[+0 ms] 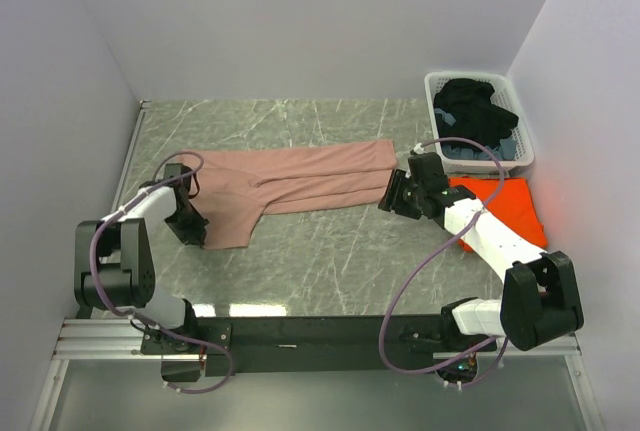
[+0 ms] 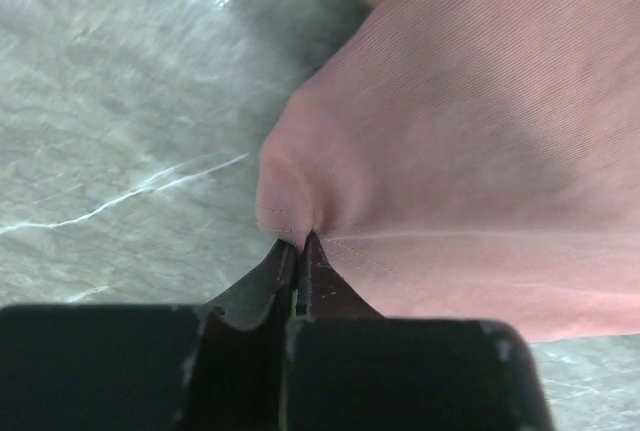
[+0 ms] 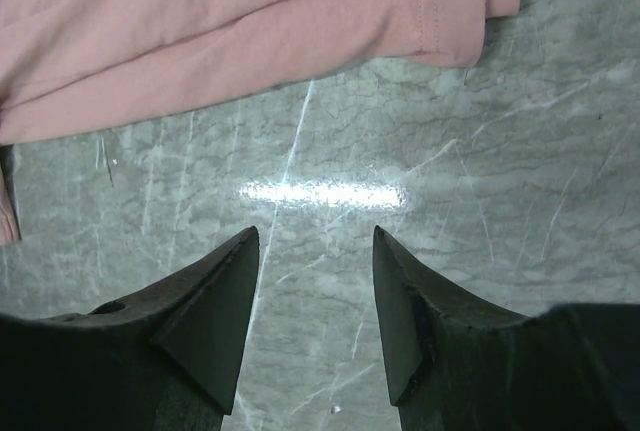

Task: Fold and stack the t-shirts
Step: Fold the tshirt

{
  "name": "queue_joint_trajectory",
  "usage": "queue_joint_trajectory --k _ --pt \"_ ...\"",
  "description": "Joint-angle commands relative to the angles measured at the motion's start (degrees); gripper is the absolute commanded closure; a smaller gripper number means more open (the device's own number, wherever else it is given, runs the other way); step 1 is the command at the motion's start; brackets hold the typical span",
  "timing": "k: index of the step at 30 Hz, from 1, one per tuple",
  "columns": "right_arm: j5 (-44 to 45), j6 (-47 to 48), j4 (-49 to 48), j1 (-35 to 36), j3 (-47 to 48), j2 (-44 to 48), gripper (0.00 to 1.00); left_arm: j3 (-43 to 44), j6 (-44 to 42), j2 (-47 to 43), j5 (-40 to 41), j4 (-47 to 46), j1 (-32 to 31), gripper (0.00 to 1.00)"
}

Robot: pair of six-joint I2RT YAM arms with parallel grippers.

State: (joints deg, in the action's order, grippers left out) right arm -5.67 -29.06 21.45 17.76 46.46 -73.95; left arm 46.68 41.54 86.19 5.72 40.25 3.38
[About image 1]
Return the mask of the pink printed t-shirt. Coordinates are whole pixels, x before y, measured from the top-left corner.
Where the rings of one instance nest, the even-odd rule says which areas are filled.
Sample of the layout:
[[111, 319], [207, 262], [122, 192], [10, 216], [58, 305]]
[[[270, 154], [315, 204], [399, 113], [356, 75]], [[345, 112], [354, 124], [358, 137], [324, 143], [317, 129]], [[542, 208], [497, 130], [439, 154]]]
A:
[[195, 208], [209, 221], [204, 248], [249, 245], [265, 215], [377, 203], [397, 166], [389, 139], [247, 151], [201, 151]]

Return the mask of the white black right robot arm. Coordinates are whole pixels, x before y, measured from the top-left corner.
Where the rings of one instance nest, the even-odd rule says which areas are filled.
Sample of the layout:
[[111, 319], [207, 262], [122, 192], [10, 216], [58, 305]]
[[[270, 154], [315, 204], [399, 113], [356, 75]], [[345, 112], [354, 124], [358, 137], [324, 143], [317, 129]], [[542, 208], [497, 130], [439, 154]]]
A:
[[499, 299], [466, 298], [442, 308], [435, 338], [447, 348], [495, 336], [528, 351], [583, 327], [571, 259], [520, 237], [470, 189], [450, 185], [437, 154], [412, 156], [408, 170], [393, 170], [378, 207], [435, 221], [482, 258], [503, 285]]

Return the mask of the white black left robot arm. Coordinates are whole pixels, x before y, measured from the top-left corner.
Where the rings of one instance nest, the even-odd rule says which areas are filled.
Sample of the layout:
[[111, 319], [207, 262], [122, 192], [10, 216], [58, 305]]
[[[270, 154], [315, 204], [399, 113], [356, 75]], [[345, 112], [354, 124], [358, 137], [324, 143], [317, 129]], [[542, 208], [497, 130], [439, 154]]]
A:
[[178, 241], [203, 247], [208, 221], [191, 203], [200, 191], [197, 171], [181, 163], [165, 166], [161, 181], [149, 181], [131, 202], [75, 231], [74, 296], [83, 310], [113, 311], [162, 329], [176, 352], [193, 350], [200, 329], [191, 303], [162, 290], [149, 233], [164, 223]]

